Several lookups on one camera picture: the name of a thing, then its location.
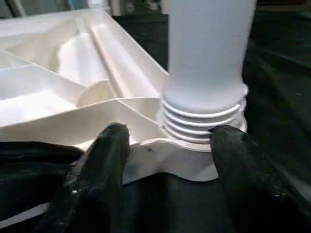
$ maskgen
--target white cylindrical tube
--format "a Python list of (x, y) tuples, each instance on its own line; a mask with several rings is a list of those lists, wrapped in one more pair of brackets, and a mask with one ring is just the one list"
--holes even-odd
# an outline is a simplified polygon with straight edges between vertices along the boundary
[(173, 137), (209, 144), (208, 129), (243, 130), (242, 66), (256, 0), (170, 0), (170, 77), (161, 124)]
[(107, 0), (87, 0), (89, 8), (101, 8), (108, 6)]

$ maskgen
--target white plastic housing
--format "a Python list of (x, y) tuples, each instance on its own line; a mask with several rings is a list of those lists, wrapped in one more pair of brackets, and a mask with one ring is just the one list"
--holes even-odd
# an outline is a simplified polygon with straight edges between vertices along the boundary
[(256, 0), (170, 1), (162, 124), (195, 150), (207, 149), (208, 130), (217, 125), (246, 130), (242, 65), (255, 6)]

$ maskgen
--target black glove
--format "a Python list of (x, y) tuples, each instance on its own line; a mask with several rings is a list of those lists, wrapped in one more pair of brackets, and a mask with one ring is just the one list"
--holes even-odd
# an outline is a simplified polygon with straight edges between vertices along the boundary
[(73, 167), (34, 233), (114, 232), (129, 155), (128, 129), (109, 125)]
[(290, 171), (231, 126), (213, 129), (211, 148), (237, 233), (311, 232), (311, 203), (303, 193), (311, 183), (292, 182)]

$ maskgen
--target white plastic part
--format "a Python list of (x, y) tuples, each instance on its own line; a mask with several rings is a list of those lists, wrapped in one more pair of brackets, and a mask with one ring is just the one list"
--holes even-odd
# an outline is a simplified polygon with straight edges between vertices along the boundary
[(256, 0), (170, 0), (170, 78), (160, 124), (192, 150), (209, 150), (209, 129), (246, 130), (242, 65)]
[(168, 15), (170, 13), (170, 1), (171, 0), (161, 0), (162, 14)]
[(20, 0), (13, 0), (13, 2), (15, 3), (15, 6), (16, 6), (18, 12), (20, 13), (20, 16), (26, 17), (27, 14), (26, 14), (25, 9), (23, 7), (23, 4), (21, 4)]
[(87, 0), (89, 8), (103, 8), (108, 6), (107, 0)]
[[(0, 32), (0, 111), (10, 110), (0, 120), (1, 141), (86, 150), (103, 128), (120, 122), (130, 131), (132, 147), (124, 183), (157, 172), (190, 181), (218, 177), (210, 152), (181, 148), (181, 141), (159, 130), (167, 72), (103, 9), (0, 21)], [(0, 228), (46, 208), (4, 220)]]

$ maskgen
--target gloved hand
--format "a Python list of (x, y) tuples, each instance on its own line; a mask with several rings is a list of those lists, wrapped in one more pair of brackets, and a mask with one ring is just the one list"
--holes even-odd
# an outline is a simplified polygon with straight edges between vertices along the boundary
[(211, 148), (237, 233), (311, 232), (311, 203), (303, 193), (311, 183), (293, 182), (286, 167), (234, 127), (213, 129)]
[(48, 143), (0, 142), (0, 231), (28, 218), (14, 216), (52, 201), (70, 164), (82, 154), (74, 147)]
[(109, 125), (68, 174), (34, 233), (114, 232), (129, 155), (128, 129)]
[[(85, 153), (34, 142), (0, 143), (1, 153), (0, 233), (113, 231), (130, 154), (124, 125), (109, 125)], [(46, 202), (45, 214), (1, 229)]]

